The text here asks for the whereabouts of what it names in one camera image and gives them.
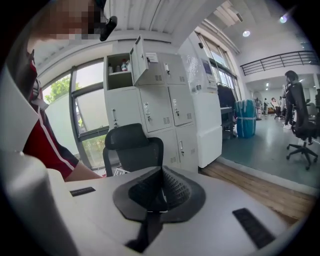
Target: black railing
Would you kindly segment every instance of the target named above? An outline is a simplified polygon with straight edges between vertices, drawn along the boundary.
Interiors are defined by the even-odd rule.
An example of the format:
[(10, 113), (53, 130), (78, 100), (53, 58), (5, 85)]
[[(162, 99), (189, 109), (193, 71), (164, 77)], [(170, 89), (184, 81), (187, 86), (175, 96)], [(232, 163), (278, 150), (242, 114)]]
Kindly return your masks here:
[(277, 68), (294, 65), (320, 65), (317, 54), (312, 50), (292, 51), (261, 58), (241, 65), (245, 76)]

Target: white ceiling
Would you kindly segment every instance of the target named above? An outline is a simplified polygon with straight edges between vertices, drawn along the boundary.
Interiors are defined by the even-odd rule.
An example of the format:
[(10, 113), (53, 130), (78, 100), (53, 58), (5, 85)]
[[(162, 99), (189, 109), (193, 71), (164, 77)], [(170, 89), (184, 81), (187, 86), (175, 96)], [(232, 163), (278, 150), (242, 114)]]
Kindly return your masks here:
[[(299, 80), (303, 81), (301, 82), (302, 86), (304, 88), (313, 88), (315, 86), (315, 80), (313, 74), (299, 74)], [(266, 90), (266, 84), (269, 83), (269, 90), (272, 89), (281, 89), (283, 84), (286, 84), (286, 78), (285, 76), (276, 76), (271, 77), (268, 79), (261, 79), (256, 80), (252, 82), (247, 82), (246, 86), (249, 90), (252, 92), (259, 92), (259, 91), (265, 91)]]
[[(138, 32), (135, 35), (139, 35), (139, 31), (144, 31), (150, 33), (150, 38), (147, 39), (169, 42), (179, 47), (223, 2), (224, 0), (107, 0), (105, 16), (118, 18), (117, 27), (107, 41), (117, 40), (114, 35), (133, 35), (133, 32)], [(35, 64), (39, 69), (66, 49), (99, 43), (99, 36), (91, 40), (73, 39), (40, 43), (35, 49)]]
[[(215, 24), (241, 50), (248, 42), (287, 31), (299, 31), (294, 21), (282, 24), (279, 18), (286, 12), (273, 0), (229, 0), (232, 7), (241, 15), (243, 22), (227, 26), (212, 13), (207, 19)], [(245, 30), (250, 31), (249, 37), (243, 37)]]

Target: locker door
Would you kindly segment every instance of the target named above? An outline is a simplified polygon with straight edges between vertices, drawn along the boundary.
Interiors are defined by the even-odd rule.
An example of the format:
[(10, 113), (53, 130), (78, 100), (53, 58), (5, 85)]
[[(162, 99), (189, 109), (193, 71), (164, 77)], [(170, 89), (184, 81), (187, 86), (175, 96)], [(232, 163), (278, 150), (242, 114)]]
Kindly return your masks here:
[(178, 141), (180, 168), (198, 172), (198, 149), (196, 126), (194, 124), (175, 129)]
[(148, 133), (172, 126), (167, 87), (140, 87), (142, 109)]
[(139, 80), (139, 85), (163, 85), (164, 79), (160, 63), (149, 63), (149, 69)]
[(108, 121), (110, 128), (142, 123), (135, 89), (108, 90)]
[(143, 41), (142, 36), (139, 35), (130, 51), (132, 83), (134, 86), (138, 85), (140, 78), (149, 68)]
[(190, 123), (194, 120), (194, 103), (189, 87), (177, 84), (169, 87), (170, 100), (176, 126)]
[(186, 85), (188, 81), (181, 56), (161, 53), (159, 57), (166, 83), (169, 85)]
[(168, 167), (179, 168), (179, 160), (177, 157), (177, 138), (174, 130), (167, 130), (157, 134), (150, 134), (150, 137), (157, 137), (163, 142), (163, 163)]

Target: chair headrest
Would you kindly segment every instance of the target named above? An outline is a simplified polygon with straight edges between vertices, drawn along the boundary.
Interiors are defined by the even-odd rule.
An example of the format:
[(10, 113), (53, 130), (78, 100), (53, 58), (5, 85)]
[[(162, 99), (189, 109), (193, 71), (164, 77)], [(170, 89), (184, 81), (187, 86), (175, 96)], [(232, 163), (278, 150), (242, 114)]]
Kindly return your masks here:
[(125, 150), (145, 147), (149, 144), (149, 140), (144, 134), (141, 123), (133, 123), (110, 130), (104, 144), (108, 150)]

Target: green floor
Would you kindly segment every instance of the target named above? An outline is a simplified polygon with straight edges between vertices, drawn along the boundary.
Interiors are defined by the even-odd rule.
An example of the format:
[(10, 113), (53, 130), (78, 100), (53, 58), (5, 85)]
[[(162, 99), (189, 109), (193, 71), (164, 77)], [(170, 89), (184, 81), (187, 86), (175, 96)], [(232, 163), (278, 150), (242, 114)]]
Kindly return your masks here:
[[(307, 160), (304, 155), (299, 153), (286, 159), (286, 155), (295, 150), (287, 150), (287, 145), (298, 144), (299, 139), (291, 130), (283, 129), (282, 122), (274, 120), (273, 115), (262, 117), (256, 122), (253, 137), (224, 140), (222, 157), (299, 184), (320, 188), (320, 159), (317, 163), (312, 162), (308, 171), (305, 169)], [(320, 155), (319, 143), (314, 142), (308, 147)]]

